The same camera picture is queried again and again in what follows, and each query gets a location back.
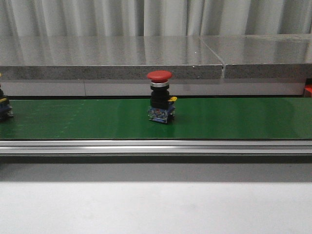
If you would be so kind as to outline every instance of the granite slab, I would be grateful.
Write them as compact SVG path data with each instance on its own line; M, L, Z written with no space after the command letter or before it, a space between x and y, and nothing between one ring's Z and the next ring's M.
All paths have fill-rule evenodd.
M201 36L222 61L227 79L272 78L304 83L312 77L312 35Z
M198 37L1 37L4 80L220 79L222 63Z

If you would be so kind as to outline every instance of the red object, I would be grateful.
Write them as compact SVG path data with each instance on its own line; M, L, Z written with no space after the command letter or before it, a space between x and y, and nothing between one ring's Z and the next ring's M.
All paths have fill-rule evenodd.
M312 97L312 84L307 84L304 87L304 97Z
M305 90L309 91L310 93L312 93L312 84L308 84L306 85L306 87L304 87Z
M153 83L165 83L172 77L172 73L168 71L153 71L147 74L147 78Z

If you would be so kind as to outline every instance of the white curtain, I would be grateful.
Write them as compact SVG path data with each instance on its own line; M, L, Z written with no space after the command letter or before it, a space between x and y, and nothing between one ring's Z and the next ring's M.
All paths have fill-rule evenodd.
M0 0L0 36L311 33L312 0Z

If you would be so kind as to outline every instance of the green conveyor belt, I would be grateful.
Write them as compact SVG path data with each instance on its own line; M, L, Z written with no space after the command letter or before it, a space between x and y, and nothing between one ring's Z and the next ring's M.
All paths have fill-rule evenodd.
M0 139L311 139L312 98L180 98L168 125L149 99L13 100Z

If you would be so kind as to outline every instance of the conveyor belt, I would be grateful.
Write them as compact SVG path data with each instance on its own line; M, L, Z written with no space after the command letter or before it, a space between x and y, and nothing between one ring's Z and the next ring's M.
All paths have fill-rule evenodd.
M149 99L14 100L1 155L312 154L312 99L181 98L168 125Z

